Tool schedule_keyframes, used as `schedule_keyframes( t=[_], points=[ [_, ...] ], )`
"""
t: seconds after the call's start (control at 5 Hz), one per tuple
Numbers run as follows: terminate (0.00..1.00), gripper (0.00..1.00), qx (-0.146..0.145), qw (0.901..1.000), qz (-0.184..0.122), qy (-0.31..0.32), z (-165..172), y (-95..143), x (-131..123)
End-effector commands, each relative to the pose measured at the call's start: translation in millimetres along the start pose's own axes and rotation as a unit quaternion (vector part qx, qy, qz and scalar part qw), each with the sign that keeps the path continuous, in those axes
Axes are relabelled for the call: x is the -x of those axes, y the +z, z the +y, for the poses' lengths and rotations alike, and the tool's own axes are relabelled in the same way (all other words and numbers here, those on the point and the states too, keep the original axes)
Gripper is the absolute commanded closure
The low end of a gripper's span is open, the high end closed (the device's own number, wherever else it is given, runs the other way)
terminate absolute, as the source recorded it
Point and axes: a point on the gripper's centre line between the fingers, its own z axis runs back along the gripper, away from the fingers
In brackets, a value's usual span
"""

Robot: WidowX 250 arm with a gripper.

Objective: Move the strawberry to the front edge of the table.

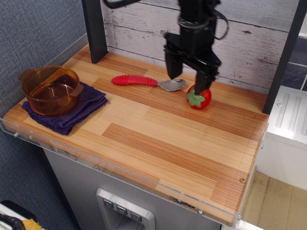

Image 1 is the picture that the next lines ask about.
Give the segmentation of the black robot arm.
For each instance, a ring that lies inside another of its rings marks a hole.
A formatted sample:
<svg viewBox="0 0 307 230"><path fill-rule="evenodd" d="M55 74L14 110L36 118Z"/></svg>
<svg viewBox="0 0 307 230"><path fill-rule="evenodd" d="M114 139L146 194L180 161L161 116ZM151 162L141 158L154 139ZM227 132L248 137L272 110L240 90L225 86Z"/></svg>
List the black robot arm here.
<svg viewBox="0 0 307 230"><path fill-rule="evenodd" d="M210 88L221 61L213 52L217 24L214 9L219 0L180 0L180 34L166 33L165 62L168 75L181 75L183 65L196 70L194 92L201 95Z"/></svg>

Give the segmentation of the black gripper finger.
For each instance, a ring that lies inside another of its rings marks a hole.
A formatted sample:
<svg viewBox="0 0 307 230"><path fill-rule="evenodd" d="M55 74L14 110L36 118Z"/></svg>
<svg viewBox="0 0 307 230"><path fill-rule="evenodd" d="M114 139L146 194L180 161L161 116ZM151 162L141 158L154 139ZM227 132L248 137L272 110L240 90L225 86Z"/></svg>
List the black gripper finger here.
<svg viewBox="0 0 307 230"><path fill-rule="evenodd" d="M195 94L201 95L203 91L210 88L212 82L213 78L209 73L198 71L196 74L196 81L194 87Z"/></svg>
<svg viewBox="0 0 307 230"><path fill-rule="evenodd" d="M181 51L170 51L165 50L165 62L167 73L170 79L174 79L182 74L183 71L183 61L182 61Z"/></svg>

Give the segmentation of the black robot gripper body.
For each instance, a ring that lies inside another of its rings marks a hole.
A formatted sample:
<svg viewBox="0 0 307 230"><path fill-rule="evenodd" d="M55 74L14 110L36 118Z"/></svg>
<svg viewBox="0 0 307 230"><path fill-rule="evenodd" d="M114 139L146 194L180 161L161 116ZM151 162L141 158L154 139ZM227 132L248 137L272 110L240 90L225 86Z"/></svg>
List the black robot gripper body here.
<svg viewBox="0 0 307 230"><path fill-rule="evenodd" d="M217 16L212 15L202 22L188 22L178 18L180 34L166 33L165 50L181 51L183 64L196 71L216 73L221 60L213 52Z"/></svg>

